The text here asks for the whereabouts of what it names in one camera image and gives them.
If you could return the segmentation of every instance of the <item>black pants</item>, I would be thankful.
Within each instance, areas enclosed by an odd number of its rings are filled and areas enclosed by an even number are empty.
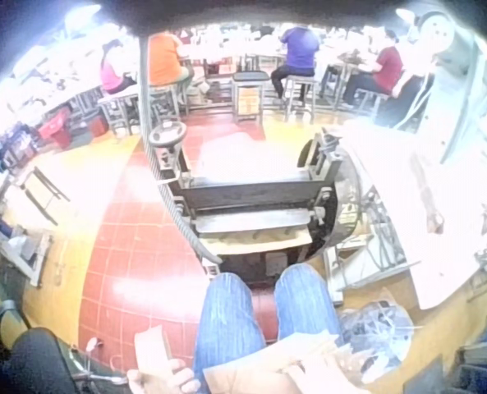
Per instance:
[[[352,105],[355,98],[355,93],[358,89],[369,90],[370,92],[389,94],[387,90],[381,88],[373,78],[372,74],[363,72],[355,74],[349,78],[345,92],[343,93],[343,101]]]
[[[125,76],[122,79],[121,84],[117,88],[107,90],[106,93],[108,93],[108,94],[119,93],[119,92],[122,92],[124,89],[126,89],[132,85],[135,85],[135,84],[136,84],[136,82],[132,78],[130,78],[130,76]]]
[[[434,77],[428,77],[427,86],[424,93],[417,99],[417,103],[424,97],[427,91],[431,88],[433,84]],[[397,125],[404,117],[406,117],[416,95],[420,92],[420,88],[424,83],[424,77],[413,76],[403,87],[400,95],[397,98],[389,97],[383,106],[380,107],[378,116],[374,121],[378,126],[384,127],[394,127]]]
[[[282,80],[287,78],[288,76],[315,76],[315,69],[314,68],[297,68],[291,67],[286,64],[283,66],[278,67],[273,73],[270,75],[270,79],[273,82],[274,89],[278,94],[279,98],[283,97],[283,85]],[[300,100],[303,101],[306,96],[306,86],[301,86],[300,92]]]

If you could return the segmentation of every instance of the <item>woman in pink shirt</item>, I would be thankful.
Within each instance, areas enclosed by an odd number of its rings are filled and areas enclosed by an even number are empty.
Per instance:
[[[119,49],[122,47],[121,41],[114,39],[103,45],[103,60],[101,61],[101,81],[103,89],[108,94],[122,92],[128,86],[135,85],[136,82],[126,76],[123,70],[120,70],[119,62],[114,58],[120,56]]]

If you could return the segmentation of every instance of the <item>person in red shirt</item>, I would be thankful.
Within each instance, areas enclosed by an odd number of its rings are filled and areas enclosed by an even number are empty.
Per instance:
[[[385,31],[386,48],[373,64],[361,64],[358,68],[363,71],[349,78],[343,94],[346,106],[352,106],[355,93],[358,89],[365,89],[375,93],[391,94],[402,74],[402,59],[395,48],[398,42],[397,35],[392,30]]]

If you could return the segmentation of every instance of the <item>machine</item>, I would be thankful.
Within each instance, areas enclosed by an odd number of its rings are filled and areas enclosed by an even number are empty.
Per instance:
[[[306,261],[355,230],[360,217],[358,176],[339,139],[327,130],[307,143],[298,167],[252,183],[192,176],[185,138],[184,124],[164,122],[150,132],[149,146],[159,180],[168,183],[184,222],[210,249],[220,254],[230,250],[222,264],[205,262],[210,274],[236,271],[248,282],[262,282],[275,275],[266,275],[263,264],[241,264],[242,260],[259,262],[273,250],[276,256],[284,254],[284,264]],[[227,247],[220,249],[219,243]]]

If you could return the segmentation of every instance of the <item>person in orange shirt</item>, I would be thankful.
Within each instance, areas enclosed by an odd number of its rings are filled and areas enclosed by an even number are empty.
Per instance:
[[[182,42],[174,34],[165,31],[149,39],[149,82],[164,86],[181,82],[188,86],[194,70],[180,64],[179,48]]]

